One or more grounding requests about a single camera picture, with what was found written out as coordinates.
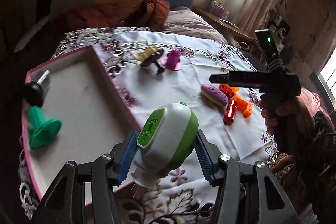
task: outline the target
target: white tray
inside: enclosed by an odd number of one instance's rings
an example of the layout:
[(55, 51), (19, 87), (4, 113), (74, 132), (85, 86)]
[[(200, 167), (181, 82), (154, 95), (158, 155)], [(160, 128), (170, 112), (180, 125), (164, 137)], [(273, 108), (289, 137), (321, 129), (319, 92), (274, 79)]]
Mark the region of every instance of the white tray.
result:
[[(55, 141), (38, 151), (30, 151), (26, 118), (22, 108), (22, 138), (31, 182), (41, 200), (49, 185), (69, 160), (78, 164), (94, 161), (109, 153), (129, 132), (140, 126), (128, 110), (121, 92), (110, 80), (91, 46), (61, 55), (28, 71), (29, 82), (41, 70), (50, 70), (50, 88), (43, 104), (46, 119), (58, 118), (62, 128)], [(122, 186), (133, 181), (132, 164)], [(85, 187), (86, 204), (91, 203), (91, 187)]]

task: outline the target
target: green and white plug-in air freshener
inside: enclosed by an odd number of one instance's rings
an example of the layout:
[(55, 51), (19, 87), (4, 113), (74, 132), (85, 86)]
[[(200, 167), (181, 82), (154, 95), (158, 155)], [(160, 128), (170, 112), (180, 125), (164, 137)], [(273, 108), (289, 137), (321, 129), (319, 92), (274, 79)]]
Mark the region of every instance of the green and white plug-in air freshener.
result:
[(197, 117), (184, 103), (153, 111), (138, 137), (134, 182), (155, 190), (157, 180), (179, 168), (193, 151), (197, 130)]

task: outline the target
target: orange toy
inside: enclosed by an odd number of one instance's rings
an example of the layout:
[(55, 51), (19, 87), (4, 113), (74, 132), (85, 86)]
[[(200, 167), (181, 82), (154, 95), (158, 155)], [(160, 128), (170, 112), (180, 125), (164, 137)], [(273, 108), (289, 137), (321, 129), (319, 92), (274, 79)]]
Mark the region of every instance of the orange toy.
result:
[(219, 90), (223, 92), (229, 99), (235, 95), (235, 92), (239, 90), (239, 88), (229, 86), (228, 84), (221, 84), (219, 86)]
[(238, 94), (233, 95), (231, 100), (235, 100), (237, 102), (237, 108), (243, 113), (244, 118), (247, 118), (252, 114), (253, 105), (251, 102), (244, 100)]

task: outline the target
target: purple sponge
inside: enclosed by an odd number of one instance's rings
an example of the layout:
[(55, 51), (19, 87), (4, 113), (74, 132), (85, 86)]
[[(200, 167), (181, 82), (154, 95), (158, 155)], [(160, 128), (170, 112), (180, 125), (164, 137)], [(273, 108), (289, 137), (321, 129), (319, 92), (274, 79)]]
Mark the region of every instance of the purple sponge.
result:
[(212, 85), (203, 84), (201, 85), (201, 92), (202, 94), (213, 102), (216, 105), (226, 107), (229, 99), (227, 96), (221, 92), (219, 89), (215, 88)]

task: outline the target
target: blue gripper pad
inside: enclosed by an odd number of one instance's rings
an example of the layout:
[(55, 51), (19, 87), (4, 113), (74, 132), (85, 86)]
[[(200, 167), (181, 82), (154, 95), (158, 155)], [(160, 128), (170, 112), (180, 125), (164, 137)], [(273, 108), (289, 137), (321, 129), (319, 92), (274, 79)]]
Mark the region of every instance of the blue gripper pad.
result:
[(135, 156), (135, 153), (137, 152), (137, 140), (138, 133), (134, 131), (119, 162), (119, 172), (117, 176), (117, 181), (119, 182), (119, 185), (121, 185), (121, 183), (127, 177), (132, 160)]
[(212, 171), (212, 163), (210, 161), (210, 157), (206, 152), (203, 142), (198, 134), (196, 135), (195, 141), (196, 141), (195, 151), (197, 154), (199, 164), (201, 165), (204, 178), (206, 181), (210, 183), (210, 185), (212, 185), (215, 178)]

